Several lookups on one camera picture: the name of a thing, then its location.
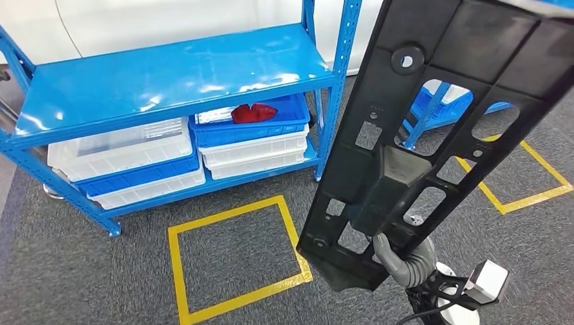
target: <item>screw hole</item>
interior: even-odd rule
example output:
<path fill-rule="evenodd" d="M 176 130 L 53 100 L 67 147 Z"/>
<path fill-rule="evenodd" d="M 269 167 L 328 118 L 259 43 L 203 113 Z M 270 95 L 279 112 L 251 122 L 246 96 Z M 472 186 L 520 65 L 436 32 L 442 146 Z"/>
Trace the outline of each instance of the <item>screw hole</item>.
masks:
<path fill-rule="evenodd" d="M 412 64 L 413 64 L 413 59 L 411 56 L 403 56 L 401 58 L 401 66 L 403 68 L 408 68 L 408 67 L 412 66 Z"/>

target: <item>hole in panel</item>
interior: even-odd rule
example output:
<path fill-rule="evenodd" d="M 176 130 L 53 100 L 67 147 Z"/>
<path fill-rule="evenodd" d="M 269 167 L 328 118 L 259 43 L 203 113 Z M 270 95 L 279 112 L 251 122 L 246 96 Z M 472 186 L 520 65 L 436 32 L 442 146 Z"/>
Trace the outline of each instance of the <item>hole in panel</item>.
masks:
<path fill-rule="evenodd" d="M 327 206 L 327 214 L 329 215 L 340 215 L 345 208 L 345 204 L 336 198 L 332 198 Z"/>
<path fill-rule="evenodd" d="M 408 67 L 412 66 L 412 62 L 413 62 L 413 59 L 411 56 L 403 56 L 401 58 L 401 66 L 403 68 L 408 68 Z"/>
<path fill-rule="evenodd" d="M 470 103 L 472 92 L 466 88 L 437 79 L 425 82 L 399 128 L 399 145 L 423 156 L 434 154 Z"/>
<path fill-rule="evenodd" d="M 438 188 L 425 188 L 407 210 L 403 220 L 410 225 L 422 225 L 446 196 L 446 193 Z"/>
<path fill-rule="evenodd" d="M 520 110 L 507 102 L 491 105 L 472 128 L 472 135 L 481 140 L 494 141 L 518 118 Z"/>
<path fill-rule="evenodd" d="M 373 257 L 371 257 L 371 259 L 379 264 L 381 264 L 380 260 L 378 259 L 378 257 L 376 256 L 376 254 L 373 254 Z"/>
<path fill-rule="evenodd" d="M 380 127 L 377 127 L 371 122 L 365 121 L 361 126 L 361 131 L 359 131 L 359 134 L 357 135 L 355 145 L 364 149 L 373 150 L 381 132 L 382 129 Z"/>
<path fill-rule="evenodd" d="M 365 234 L 354 230 L 349 222 L 345 226 L 345 230 L 343 230 L 337 243 L 357 254 L 362 254 L 369 246 L 369 240 Z"/>
<path fill-rule="evenodd" d="M 457 157 L 451 156 L 437 173 L 437 177 L 443 181 L 458 185 L 466 176 L 465 170 L 457 160 Z"/>

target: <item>white wall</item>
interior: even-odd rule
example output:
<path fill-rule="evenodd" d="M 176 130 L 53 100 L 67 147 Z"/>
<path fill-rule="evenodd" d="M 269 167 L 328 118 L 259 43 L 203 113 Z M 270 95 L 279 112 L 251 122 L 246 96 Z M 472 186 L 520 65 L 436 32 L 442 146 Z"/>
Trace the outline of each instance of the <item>white wall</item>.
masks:
<path fill-rule="evenodd" d="M 381 3 L 363 0 L 349 70 L 359 68 Z M 342 8 L 343 0 L 315 2 L 317 47 L 330 64 Z M 0 24 L 35 64 L 300 19 L 299 0 L 0 0 Z"/>
<path fill-rule="evenodd" d="M 0 24 L 35 64 L 80 57 L 54 0 L 0 0 Z"/>

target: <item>caster wheel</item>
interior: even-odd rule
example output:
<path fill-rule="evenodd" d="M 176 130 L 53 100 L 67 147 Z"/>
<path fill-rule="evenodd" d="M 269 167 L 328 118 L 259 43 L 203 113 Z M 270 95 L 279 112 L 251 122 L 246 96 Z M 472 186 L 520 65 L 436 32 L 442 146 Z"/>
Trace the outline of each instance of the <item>caster wheel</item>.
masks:
<path fill-rule="evenodd" d="M 50 198 L 56 200 L 64 199 L 62 196 L 58 195 L 58 193 L 54 192 L 51 188 L 49 188 L 46 184 L 42 184 L 42 189 L 44 190 L 44 193 L 46 193 L 46 195 L 48 195 Z"/>

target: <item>yellow tape square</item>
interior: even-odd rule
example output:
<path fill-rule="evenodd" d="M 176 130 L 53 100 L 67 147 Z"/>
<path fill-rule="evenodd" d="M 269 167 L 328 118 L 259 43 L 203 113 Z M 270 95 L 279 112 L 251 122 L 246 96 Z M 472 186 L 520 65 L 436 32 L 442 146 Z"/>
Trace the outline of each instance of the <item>yellow tape square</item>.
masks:
<path fill-rule="evenodd" d="M 491 137 L 487 137 L 484 140 L 491 142 L 491 141 L 495 141 L 499 137 L 500 137 L 500 135 L 492 135 Z M 486 186 L 484 181 L 480 182 L 479 188 L 483 191 L 483 193 L 486 195 L 486 197 L 488 197 L 488 199 L 492 202 L 492 204 L 494 204 L 496 209 L 498 211 L 500 211 L 500 213 L 503 215 L 505 215 L 506 213 L 530 206 L 532 204 L 543 202 L 543 201 L 549 200 L 551 198 L 555 198 L 557 196 L 560 196 L 562 194 L 566 194 L 566 193 L 572 191 L 572 189 L 574 189 L 572 184 L 570 184 L 562 175 L 560 175 L 560 173 L 558 173 L 558 171 L 556 171 L 556 169 L 554 169 L 554 167 L 550 166 L 550 164 L 548 162 L 546 162 L 546 160 L 544 160 L 544 158 L 542 158 L 542 156 L 540 156 L 540 154 L 538 154 L 538 152 L 536 152 L 529 144 L 527 144 L 525 141 L 521 141 L 520 145 L 539 164 L 541 164 L 542 167 L 544 167 L 544 169 L 546 169 L 550 174 L 552 174 L 552 176 L 554 176 L 554 178 L 556 178 L 556 180 L 562 185 L 558 186 L 557 188 L 553 188 L 551 190 L 529 196 L 527 198 L 522 198 L 522 199 L 516 200 L 514 202 L 502 204 L 496 198 L 496 196 L 494 196 L 494 194 L 488 188 L 488 186 Z M 466 160 L 459 158 L 459 157 L 455 157 L 455 158 L 467 173 L 470 172 L 472 167 L 466 162 Z"/>
<path fill-rule="evenodd" d="M 179 250 L 179 241 L 177 239 L 177 235 L 188 230 L 202 227 L 204 225 L 210 225 L 218 221 L 237 217 L 238 215 L 243 215 L 247 212 L 270 207 L 274 204 L 279 206 L 279 210 L 281 212 L 281 216 L 289 236 L 289 241 L 291 241 L 291 246 L 293 247 L 293 251 L 297 258 L 297 263 L 299 264 L 301 272 L 295 276 L 291 276 L 279 282 L 264 286 L 263 288 L 248 292 L 244 295 L 240 295 L 239 297 L 235 297 L 211 307 L 190 313 L 189 306 L 187 306 L 187 294 L 185 293 L 183 266 L 181 264 L 181 253 Z M 171 268 L 173 270 L 173 281 L 175 286 L 175 300 L 177 302 L 177 312 L 179 314 L 179 323 L 181 325 L 195 324 L 217 315 L 227 313 L 228 311 L 237 309 L 239 307 L 248 305 L 263 298 L 280 293 L 289 288 L 298 286 L 299 284 L 313 281 L 313 276 L 311 275 L 309 264 L 307 264 L 307 261 L 296 251 L 299 237 L 297 236 L 297 230 L 293 224 L 291 214 L 287 209 L 285 198 L 282 195 L 274 196 L 272 198 L 244 205 L 243 207 L 238 207 L 232 210 L 217 213 L 215 215 L 210 215 L 202 219 L 182 223 L 181 225 L 174 225 L 167 230 L 167 234 L 169 239 L 169 251 L 171 254 Z"/>

